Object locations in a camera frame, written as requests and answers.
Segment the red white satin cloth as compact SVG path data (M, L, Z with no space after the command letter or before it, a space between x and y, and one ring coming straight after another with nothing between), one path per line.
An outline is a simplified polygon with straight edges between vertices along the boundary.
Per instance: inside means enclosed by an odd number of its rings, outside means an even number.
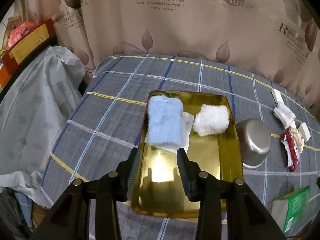
M298 167L300 153L293 134L287 129L280 137L280 142L284 146L284 160L289 172L295 172Z

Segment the white fluffy yellow-lined mitt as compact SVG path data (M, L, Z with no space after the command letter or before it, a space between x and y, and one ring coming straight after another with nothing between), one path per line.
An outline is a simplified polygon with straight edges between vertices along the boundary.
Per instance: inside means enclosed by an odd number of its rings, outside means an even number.
M203 104L196 114L193 129L201 137L221 134L229 126L229 113L225 105L213 106Z

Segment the white foam block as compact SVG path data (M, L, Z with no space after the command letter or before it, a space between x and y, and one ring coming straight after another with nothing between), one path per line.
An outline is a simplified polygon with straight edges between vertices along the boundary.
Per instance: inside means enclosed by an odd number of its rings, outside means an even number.
M300 124L298 130L302 134L302 138L304 139L304 142L307 142L311 138L310 131L305 122Z

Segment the white hotel towel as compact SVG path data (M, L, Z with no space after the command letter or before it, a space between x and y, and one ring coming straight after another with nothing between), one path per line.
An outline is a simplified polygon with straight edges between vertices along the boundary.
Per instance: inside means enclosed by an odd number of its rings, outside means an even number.
M273 109L274 116L280 120L285 129L288 129L296 119L295 114L284 103L280 102Z

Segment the light blue fluffy towel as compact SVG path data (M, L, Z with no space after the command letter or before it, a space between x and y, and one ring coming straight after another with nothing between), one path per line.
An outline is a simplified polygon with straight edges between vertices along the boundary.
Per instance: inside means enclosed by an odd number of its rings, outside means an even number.
M182 113L180 99L164 95L152 96L148 101L148 143L152 146L182 145Z

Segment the cream satin cloth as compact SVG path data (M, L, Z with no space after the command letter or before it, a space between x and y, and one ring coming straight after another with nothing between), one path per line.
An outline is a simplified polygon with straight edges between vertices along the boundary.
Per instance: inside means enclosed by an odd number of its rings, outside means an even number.
M293 127L289 127L289 131L296 143L296 146L298 148L298 152L301 154L303 152L304 149L304 138L302 133L300 133L300 131L296 128Z

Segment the patterned white handkerchief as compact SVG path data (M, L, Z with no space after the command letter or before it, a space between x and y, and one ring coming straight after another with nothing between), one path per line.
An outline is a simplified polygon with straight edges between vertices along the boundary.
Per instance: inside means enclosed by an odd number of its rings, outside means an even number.
M194 123L194 116L190 113L183 112L181 117L183 145L178 146L174 144L164 144L160 146L160 149L176 154L179 148L183 148L184 151L187 152L189 148L189 140L190 140L189 136L190 136L191 130L193 129L193 123Z

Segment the green white tissue box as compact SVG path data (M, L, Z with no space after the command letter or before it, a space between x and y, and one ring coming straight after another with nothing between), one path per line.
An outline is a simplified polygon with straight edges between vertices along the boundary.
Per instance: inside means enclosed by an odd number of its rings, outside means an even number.
M288 232L301 219L309 194L310 186L306 186L273 200L271 216L283 233Z

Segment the stainless steel bowl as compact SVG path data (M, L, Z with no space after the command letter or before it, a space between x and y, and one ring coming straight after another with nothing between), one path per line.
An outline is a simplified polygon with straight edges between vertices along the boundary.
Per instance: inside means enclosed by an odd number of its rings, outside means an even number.
M242 164L246 168L261 166L271 149L271 132L259 119L248 118L236 123Z

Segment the gold red tin tray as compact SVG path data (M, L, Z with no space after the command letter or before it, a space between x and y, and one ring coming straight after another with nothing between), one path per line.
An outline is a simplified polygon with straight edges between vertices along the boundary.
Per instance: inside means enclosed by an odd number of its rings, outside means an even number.
M183 110L191 115L199 113L203 104L224 105L228 110L231 109L228 99L223 95L173 90L154 90L149 93L149 96L156 95L180 99ZM145 116L138 146L138 172L131 195L132 210L139 215L196 221L200 203L190 202L185 195L176 154L150 146L145 140L148 127L149 120ZM243 177L240 145L231 114L224 133L201 137L191 131L189 139L186 154L189 160L198 163L202 171L224 181Z

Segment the small white folded cloth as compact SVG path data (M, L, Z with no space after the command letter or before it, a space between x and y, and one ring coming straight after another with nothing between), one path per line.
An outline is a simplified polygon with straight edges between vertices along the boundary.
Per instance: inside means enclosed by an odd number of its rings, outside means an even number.
M281 96L281 92L279 90L272 88L271 93L272 93L272 96L273 96L276 104L284 103L284 100Z

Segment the red yellow cardboard box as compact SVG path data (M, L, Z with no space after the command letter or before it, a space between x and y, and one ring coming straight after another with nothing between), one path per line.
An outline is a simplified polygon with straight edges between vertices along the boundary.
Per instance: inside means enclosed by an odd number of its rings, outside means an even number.
M44 46L56 36L54 22L51 18L45 20L39 26L31 30L19 39L2 56L4 68L10 76L18 70L21 64L37 49Z

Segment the beige printed curtain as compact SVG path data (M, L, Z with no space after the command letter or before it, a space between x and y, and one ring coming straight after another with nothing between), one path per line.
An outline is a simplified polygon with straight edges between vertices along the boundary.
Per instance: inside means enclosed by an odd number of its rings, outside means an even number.
M204 59L267 78L319 113L319 26L302 0L17 0L15 12L51 18L87 76L109 55Z

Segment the red plastic bag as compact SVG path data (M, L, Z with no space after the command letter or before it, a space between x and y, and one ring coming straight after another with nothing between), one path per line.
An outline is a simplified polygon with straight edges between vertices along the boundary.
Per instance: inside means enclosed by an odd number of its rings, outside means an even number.
M13 29L9 35L8 41L7 41L7 47L11 48L13 45L15 45L22 37L27 35L30 31L35 29L39 24L24 21L19 26L17 26L15 29Z

